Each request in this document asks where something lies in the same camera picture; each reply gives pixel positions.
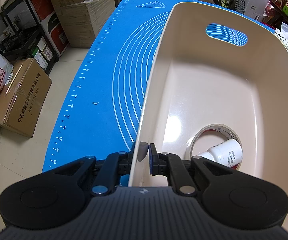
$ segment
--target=metal screw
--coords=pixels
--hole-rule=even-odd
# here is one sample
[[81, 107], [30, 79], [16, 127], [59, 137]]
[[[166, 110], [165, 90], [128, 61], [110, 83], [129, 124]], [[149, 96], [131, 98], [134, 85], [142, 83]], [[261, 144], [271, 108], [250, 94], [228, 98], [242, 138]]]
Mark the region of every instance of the metal screw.
[[182, 192], [183, 194], [191, 194], [195, 192], [195, 188], [192, 186], [182, 186], [180, 187], [180, 192]]
[[108, 191], [108, 188], [102, 185], [94, 186], [92, 188], [92, 192], [95, 194], [104, 194]]

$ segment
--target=blue mat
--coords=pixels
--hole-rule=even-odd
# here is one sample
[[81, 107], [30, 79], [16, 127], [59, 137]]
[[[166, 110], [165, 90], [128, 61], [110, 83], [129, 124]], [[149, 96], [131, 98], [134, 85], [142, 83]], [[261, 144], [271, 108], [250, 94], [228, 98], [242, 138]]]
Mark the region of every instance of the blue mat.
[[[122, 0], [72, 82], [50, 138], [43, 172], [86, 155], [105, 159], [112, 152], [130, 150], [159, 38], [173, 6], [183, 1], [204, 3]], [[206, 32], [237, 45], [247, 41], [243, 33], [217, 24]]]

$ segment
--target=tape roll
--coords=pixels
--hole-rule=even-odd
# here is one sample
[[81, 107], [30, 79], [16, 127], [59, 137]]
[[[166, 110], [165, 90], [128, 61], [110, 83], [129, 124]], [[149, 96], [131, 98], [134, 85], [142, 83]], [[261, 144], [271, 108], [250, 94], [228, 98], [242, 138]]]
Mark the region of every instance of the tape roll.
[[188, 143], [188, 146], [186, 148], [185, 151], [185, 155], [184, 155], [184, 159], [185, 160], [190, 160], [192, 157], [192, 151], [194, 148], [194, 144], [196, 143], [196, 141], [198, 140], [198, 138], [205, 132], [209, 132], [209, 131], [216, 131], [221, 133], [222, 135], [224, 135], [227, 140], [229, 139], [235, 139], [236, 141], [238, 141], [238, 143], [240, 144], [240, 146], [243, 149], [243, 146], [240, 142], [239, 137], [237, 136], [237, 134], [229, 127], [227, 127], [224, 124], [211, 124], [208, 125], [206, 127], [204, 127], [203, 129], [201, 129], [195, 136], [194, 138], [191, 140], [191, 142]]

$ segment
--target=white pill bottle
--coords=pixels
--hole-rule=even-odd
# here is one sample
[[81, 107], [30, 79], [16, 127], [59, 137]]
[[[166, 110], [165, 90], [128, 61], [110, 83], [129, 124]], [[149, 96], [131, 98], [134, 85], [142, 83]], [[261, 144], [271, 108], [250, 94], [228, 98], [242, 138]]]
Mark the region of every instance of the white pill bottle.
[[198, 155], [230, 168], [240, 163], [243, 159], [242, 148], [238, 141], [234, 139], [224, 141]]

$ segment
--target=tile floor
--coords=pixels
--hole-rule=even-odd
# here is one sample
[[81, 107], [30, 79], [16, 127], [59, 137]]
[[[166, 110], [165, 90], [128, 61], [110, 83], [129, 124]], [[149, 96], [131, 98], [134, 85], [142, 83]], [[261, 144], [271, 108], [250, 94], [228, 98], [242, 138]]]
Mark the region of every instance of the tile floor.
[[[58, 113], [88, 49], [68, 48], [50, 73], [52, 85], [33, 138], [0, 130], [0, 194], [9, 185], [41, 173]], [[5, 227], [0, 216], [0, 231]]]

